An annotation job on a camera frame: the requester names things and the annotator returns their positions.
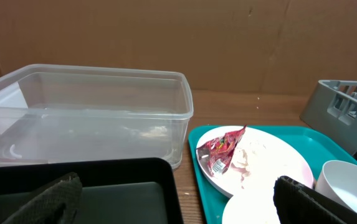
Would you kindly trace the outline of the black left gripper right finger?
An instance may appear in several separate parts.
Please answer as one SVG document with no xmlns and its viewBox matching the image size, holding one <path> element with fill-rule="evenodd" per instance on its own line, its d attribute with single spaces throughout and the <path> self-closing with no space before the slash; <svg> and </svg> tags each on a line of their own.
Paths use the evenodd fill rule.
<svg viewBox="0 0 357 224">
<path fill-rule="evenodd" d="M 281 224 L 357 224 L 356 212 L 288 176 L 275 181 L 273 200 Z"/>
</svg>

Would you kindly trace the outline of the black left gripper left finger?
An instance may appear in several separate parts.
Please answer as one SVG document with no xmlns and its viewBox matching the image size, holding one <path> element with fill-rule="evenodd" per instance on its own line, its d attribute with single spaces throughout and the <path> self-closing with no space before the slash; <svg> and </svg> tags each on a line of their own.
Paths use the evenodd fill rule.
<svg viewBox="0 0 357 224">
<path fill-rule="evenodd" d="M 79 209 L 82 183 L 70 172 L 35 191 L 4 223 L 71 224 Z"/>
</svg>

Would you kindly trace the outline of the small pink bowl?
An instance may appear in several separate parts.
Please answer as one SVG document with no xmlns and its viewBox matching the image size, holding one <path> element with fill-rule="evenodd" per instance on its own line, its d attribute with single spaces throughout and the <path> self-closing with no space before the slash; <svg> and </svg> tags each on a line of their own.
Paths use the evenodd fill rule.
<svg viewBox="0 0 357 224">
<path fill-rule="evenodd" d="M 244 190 L 233 195 L 224 208 L 222 224 L 280 224 L 273 196 L 270 190 Z"/>
</svg>

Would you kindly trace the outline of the white napkin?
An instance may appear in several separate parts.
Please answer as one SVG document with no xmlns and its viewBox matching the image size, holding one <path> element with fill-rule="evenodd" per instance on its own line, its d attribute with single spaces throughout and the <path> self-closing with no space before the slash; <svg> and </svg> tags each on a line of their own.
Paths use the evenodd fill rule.
<svg viewBox="0 0 357 224">
<path fill-rule="evenodd" d="M 239 143 L 231 160 L 231 167 L 240 172 L 240 187 L 246 189 L 263 179 L 266 147 L 260 142 Z"/>
</svg>

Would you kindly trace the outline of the red snack wrapper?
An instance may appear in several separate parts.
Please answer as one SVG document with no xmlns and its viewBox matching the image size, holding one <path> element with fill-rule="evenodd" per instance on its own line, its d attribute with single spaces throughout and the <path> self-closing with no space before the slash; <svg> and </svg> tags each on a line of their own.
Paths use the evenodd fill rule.
<svg viewBox="0 0 357 224">
<path fill-rule="evenodd" d="M 220 176 L 229 168 L 235 148 L 242 139 L 246 125 L 205 142 L 196 149 L 198 159 L 205 161 L 210 176 Z"/>
</svg>

